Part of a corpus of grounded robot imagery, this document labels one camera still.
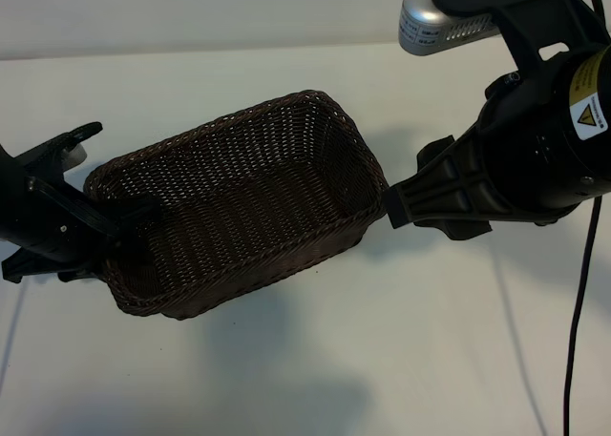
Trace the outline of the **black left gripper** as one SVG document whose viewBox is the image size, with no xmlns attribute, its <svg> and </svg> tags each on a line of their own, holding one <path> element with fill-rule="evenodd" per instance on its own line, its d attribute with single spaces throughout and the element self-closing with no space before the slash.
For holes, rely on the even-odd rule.
<svg viewBox="0 0 611 436">
<path fill-rule="evenodd" d="M 1 238 L 19 249 L 1 262 L 2 277 L 13 283 L 46 274 L 62 282 L 100 280 L 112 245 L 113 253 L 147 251 L 140 231 L 161 213 L 153 197 L 114 199 L 111 220 L 65 182 L 56 188 L 22 168 L 3 168 Z"/>
</svg>

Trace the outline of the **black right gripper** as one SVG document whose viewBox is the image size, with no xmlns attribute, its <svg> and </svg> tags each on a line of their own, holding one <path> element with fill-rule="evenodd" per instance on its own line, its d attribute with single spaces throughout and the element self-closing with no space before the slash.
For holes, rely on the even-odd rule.
<svg viewBox="0 0 611 436">
<path fill-rule="evenodd" d="M 426 145 L 417 173 L 386 191 L 393 228 L 469 240 L 492 231 L 485 219 L 554 222 L 599 196 L 598 57 L 574 60 L 554 78 L 509 73 L 486 97 L 478 136 Z"/>
</svg>

